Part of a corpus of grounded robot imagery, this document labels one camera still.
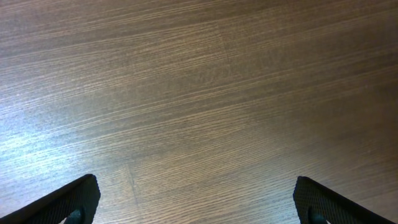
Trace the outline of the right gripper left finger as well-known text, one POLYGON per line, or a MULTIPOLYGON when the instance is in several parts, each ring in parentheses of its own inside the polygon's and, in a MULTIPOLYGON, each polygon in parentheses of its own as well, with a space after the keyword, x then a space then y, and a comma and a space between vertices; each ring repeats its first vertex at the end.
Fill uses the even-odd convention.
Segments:
POLYGON ((1 218, 4 224, 91 224, 101 197, 96 176, 86 174, 1 218))

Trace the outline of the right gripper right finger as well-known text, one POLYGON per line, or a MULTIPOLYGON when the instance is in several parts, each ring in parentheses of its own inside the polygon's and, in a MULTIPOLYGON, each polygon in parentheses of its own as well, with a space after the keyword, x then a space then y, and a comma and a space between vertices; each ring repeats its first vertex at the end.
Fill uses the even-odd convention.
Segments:
POLYGON ((394 224, 309 177, 297 177, 293 199, 301 224, 394 224))

